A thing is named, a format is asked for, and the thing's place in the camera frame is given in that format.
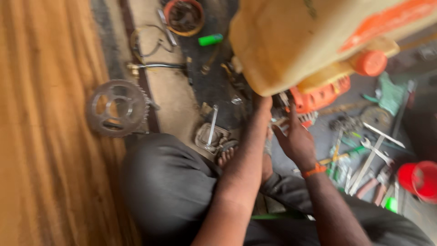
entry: orange cap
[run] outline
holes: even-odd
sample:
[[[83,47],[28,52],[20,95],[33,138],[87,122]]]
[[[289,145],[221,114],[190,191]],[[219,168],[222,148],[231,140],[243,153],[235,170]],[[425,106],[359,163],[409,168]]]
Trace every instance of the orange cap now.
[[[362,54],[355,64],[355,72],[364,76],[380,75],[387,66],[387,56],[380,50],[371,50]]]

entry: chain sprocket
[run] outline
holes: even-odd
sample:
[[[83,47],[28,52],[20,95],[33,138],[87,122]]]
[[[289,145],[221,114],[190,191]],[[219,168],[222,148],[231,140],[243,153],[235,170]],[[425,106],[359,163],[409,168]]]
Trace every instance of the chain sprocket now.
[[[95,89],[87,103],[87,120],[102,135],[124,137],[146,122],[149,105],[149,97],[137,84],[111,80]]]

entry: spanner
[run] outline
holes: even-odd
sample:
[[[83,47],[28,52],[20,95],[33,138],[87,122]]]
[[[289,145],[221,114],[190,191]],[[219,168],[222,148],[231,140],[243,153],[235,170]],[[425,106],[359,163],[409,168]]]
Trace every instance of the spanner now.
[[[381,151],[379,151],[379,150],[377,150],[377,149],[375,149],[373,146],[372,146],[372,144],[370,143],[370,141],[365,137],[364,138],[366,141],[361,141],[361,144],[364,146],[364,147],[366,147],[366,148],[368,148],[368,149],[371,149],[371,150],[373,150],[373,151],[375,151],[375,153],[379,156],[379,157],[381,157],[381,159],[383,159],[384,161],[385,161],[385,163],[388,165],[388,166],[391,166],[395,161],[393,161],[393,159],[391,159],[391,158],[389,158],[389,157],[387,157],[385,154],[383,154]]]

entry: black pants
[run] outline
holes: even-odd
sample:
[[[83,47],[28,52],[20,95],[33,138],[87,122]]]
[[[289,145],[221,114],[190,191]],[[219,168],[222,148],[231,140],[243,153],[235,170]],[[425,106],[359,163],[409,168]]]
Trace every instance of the black pants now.
[[[189,245],[214,195],[218,171],[176,137],[151,134],[128,151],[121,188],[145,245]],[[274,174],[260,190],[285,207],[312,214],[303,179]],[[431,246],[410,220],[344,196],[374,245]],[[251,220],[245,245],[319,245],[314,221]]]

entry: wooden surface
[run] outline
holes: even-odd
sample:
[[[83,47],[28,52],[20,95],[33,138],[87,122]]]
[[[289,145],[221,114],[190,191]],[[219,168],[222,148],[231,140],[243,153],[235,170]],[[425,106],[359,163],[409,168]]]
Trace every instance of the wooden surface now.
[[[125,147],[84,105],[108,79],[87,0],[0,1],[0,245],[137,245]]]

